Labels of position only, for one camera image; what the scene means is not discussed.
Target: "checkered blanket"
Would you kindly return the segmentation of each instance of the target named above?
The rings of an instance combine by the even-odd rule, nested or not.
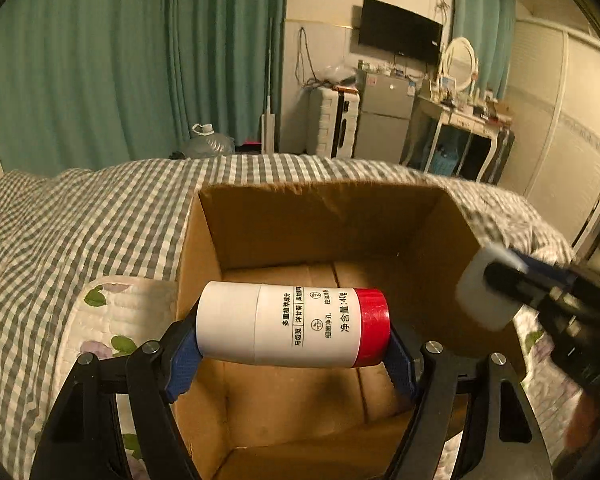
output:
[[[364,160],[235,155],[142,160],[55,178],[0,180],[0,461],[27,479],[51,408],[58,344],[70,306],[99,276],[175,280],[190,190],[208,184],[373,179],[445,187],[478,240],[566,264],[564,238],[520,196]]]

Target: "teal curtain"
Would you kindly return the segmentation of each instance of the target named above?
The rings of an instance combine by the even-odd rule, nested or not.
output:
[[[477,87],[504,97],[516,0],[454,0],[453,37],[467,38],[480,63]]]
[[[166,157],[195,123],[258,140],[270,36],[280,107],[283,15],[284,0],[8,0],[2,167],[54,175]]]

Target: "red bottle cap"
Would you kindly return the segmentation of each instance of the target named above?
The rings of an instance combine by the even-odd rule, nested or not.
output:
[[[355,288],[360,302],[360,347],[354,367],[373,366],[382,362],[389,344],[391,322],[384,295],[374,288]]]

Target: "large water bottle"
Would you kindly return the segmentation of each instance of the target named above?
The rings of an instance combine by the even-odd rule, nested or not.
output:
[[[194,124],[191,127],[191,139],[182,152],[188,158],[207,158],[235,153],[234,140],[214,131],[212,124]]]

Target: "television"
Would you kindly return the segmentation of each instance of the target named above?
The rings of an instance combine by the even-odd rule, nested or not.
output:
[[[410,10],[365,0],[358,43],[438,64],[442,25]]]

